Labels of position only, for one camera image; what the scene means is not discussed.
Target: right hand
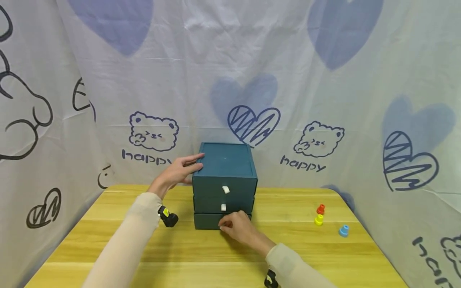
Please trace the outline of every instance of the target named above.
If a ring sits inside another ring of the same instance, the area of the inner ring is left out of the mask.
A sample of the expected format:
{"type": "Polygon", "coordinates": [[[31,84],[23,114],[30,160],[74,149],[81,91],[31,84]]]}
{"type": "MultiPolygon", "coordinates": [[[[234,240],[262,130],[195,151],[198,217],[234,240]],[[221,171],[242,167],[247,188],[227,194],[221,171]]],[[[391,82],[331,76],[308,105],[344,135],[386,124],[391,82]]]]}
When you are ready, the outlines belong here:
{"type": "Polygon", "coordinates": [[[272,240],[253,226],[248,215],[241,210],[222,217],[218,225],[221,231],[254,249],[263,257],[266,257],[275,246],[272,240]]]}
{"type": "Polygon", "coordinates": [[[252,240],[258,236],[258,230],[251,224],[248,215],[240,210],[222,217],[219,228],[233,239],[251,246],[252,240]]]}

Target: finger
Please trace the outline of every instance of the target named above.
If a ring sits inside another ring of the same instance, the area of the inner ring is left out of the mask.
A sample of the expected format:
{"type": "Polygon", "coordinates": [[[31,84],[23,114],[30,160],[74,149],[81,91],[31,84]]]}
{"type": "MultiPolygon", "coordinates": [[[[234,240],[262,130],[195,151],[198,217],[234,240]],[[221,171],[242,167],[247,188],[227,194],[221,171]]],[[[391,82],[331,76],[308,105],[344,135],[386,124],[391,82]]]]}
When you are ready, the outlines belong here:
{"type": "Polygon", "coordinates": [[[232,223],[232,220],[234,219],[236,213],[237,212],[232,212],[231,214],[224,215],[224,217],[222,217],[221,220],[219,221],[218,226],[222,226],[226,222],[232,223]]]}
{"type": "Polygon", "coordinates": [[[187,175],[191,174],[191,173],[194,173],[200,169],[203,168],[203,164],[202,163],[195,163],[195,164],[192,164],[191,166],[187,166],[187,167],[184,167],[184,169],[186,170],[186,173],[187,175]]]}
{"type": "Polygon", "coordinates": [[[221,231],[225,232],[226,234],[231,234],[231,231],[232,231],[232,228],[229,228],[227,226],[221,226],[219,229],[221,229],[221,231]]]}
{"type": "Polygon", "coordinates": [[[191,166],[192,164],[197,163],[197,160],[186,162],[183,164],[184,167],[191,166]]]}
{"type": "Polygon", "coordinates": [[[184,180],[181,181],[182,184],[187,184],[187,185],[192,185],[192,180],[185,178],[184,180]]]}
{"type": "Polygon", "coordinates": [[[197,159],[200,159],[203,156],[205,156],[205,153],[199,153],[199,154],[196,154],[196,155],[190,155],[190,156],[182,157],[181,158],[181,163],[184,165],[187,162],[196,161],[197,159]]]}

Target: fabric backdrop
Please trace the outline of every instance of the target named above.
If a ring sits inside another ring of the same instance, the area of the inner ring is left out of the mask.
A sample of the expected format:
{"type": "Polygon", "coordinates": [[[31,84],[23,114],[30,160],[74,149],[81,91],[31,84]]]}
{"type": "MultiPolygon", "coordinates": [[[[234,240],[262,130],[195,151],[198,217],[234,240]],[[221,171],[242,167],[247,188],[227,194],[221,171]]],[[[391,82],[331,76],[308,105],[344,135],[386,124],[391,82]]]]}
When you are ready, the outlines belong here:
{"type": "Polygon", "coordinates": [[[261,187],[337,191],[409,287],[461,286],[460,1],[0,5],[5,287],[202,141],[249,144],[261,187]]]}

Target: wooden table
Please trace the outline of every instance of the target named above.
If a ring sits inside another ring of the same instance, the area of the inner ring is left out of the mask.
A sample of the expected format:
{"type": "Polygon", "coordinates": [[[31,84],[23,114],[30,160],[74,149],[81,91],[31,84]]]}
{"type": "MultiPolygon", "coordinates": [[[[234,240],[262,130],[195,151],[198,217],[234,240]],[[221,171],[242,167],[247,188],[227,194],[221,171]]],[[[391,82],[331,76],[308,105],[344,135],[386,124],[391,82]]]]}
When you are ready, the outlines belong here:
{"type": "MultiPolygon", "coordinates": [[[[88,210],[26,287],[80,287],[121,224],[143,185],[108,188],[88,210]]],[[[264,259],[219,230],[195,230],[191,187],[176,187],[164,205],[179,216],[174,228],[162,222],[144,250],[133,287],[263,288],[264,259]]],[[[371,237],[329,189],[260,188],[252,222],[282,242],[339,288],[407,287],[371,237]],[[323,226],[313,220],[325,204],[323,226]],[[349,236],[338,234],[349,226],[349,236]]]]}

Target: beige sleeve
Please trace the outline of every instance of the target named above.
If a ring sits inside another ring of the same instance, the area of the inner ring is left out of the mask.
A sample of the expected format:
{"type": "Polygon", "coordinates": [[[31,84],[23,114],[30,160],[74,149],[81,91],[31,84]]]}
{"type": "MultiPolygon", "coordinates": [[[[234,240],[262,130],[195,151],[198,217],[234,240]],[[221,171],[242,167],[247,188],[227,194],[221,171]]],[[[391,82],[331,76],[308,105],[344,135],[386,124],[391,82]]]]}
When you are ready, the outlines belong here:
{"type": "Polygon", "coordinates": [[[147,242],[159,226],[162,200],[153,193],[142,193],[120,227],[102,250],[84,288],[128,287],[147,242]]]}
{"type": "Polygon", "coordinates": [[[269,268],[282,288],[336,288],[328,279],[307,265],[295,251],[280,243],[266,256],[269,268]]]}

